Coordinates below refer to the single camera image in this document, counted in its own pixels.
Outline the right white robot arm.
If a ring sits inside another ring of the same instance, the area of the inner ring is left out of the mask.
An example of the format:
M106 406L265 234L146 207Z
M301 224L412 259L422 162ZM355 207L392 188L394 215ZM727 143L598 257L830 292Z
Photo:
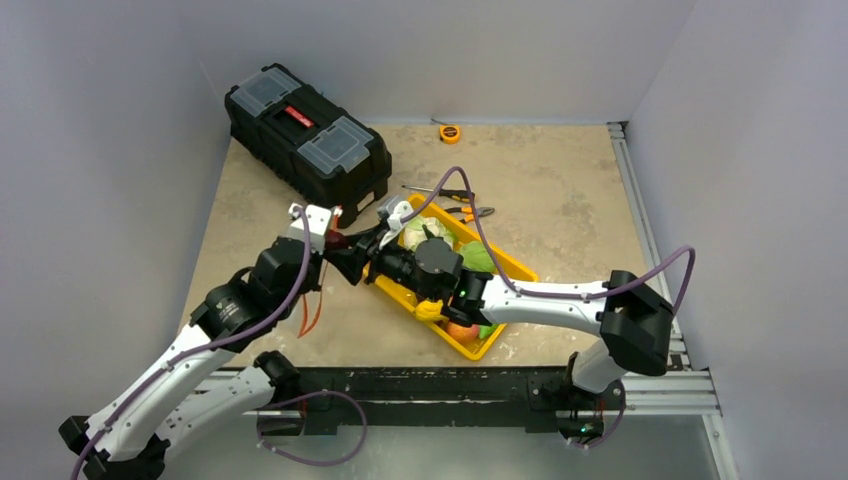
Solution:
M584 407L626 373L667 372L674 309L646 282L614 270L582 284L519 281L474 271L440 238L409 250L380 226L353 235L331 232L323 253L351 284L385 277L409 290L426 321L463 327L527 323L596 336L572 355L561 381L564 399Z

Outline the yellow corn toy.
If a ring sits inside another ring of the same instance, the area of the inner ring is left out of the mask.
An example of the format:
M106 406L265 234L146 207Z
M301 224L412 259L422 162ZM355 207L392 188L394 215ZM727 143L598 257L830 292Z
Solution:
M413 310L413 315L416 320L424 323L439 323L444 322L447 318L442 314L443 302L422 300Z

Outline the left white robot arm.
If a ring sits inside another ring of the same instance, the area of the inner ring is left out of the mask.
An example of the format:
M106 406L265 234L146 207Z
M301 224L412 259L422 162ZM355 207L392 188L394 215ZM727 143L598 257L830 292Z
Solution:
M254 266L206 295L166 351L121 395L93 415L65 420L59 434L76 456L71 478L156 479L181 448L228 415L292 405L298 382L279 371L279 354L222 388L191 395L286 319L302 295L317 290L324 244L321 233L277 238Z

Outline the purple eggplant toy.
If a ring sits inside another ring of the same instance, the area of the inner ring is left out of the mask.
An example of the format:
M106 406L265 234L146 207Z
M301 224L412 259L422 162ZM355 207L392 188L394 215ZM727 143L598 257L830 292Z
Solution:
M343 250L349 247L349 240L339 231L328 230L324 234L324 250L335 251Z

